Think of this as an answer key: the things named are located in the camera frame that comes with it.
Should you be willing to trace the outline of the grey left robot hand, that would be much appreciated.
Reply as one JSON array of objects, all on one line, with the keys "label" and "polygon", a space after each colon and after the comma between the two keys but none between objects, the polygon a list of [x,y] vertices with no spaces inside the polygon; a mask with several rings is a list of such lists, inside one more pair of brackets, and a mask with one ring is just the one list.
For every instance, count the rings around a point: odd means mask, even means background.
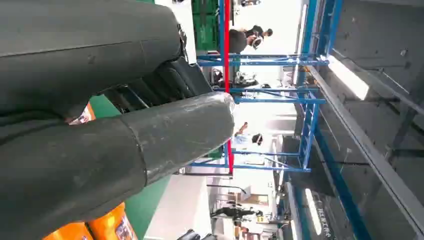
[{"label": "grey left robot hand", "polygon": [[[233,98],[183,57],[166,6],[0,3],[0,237],[40,240],[105,215],[233,133]],[[92,96],[176,70],[170,103],[72,124]]]}]

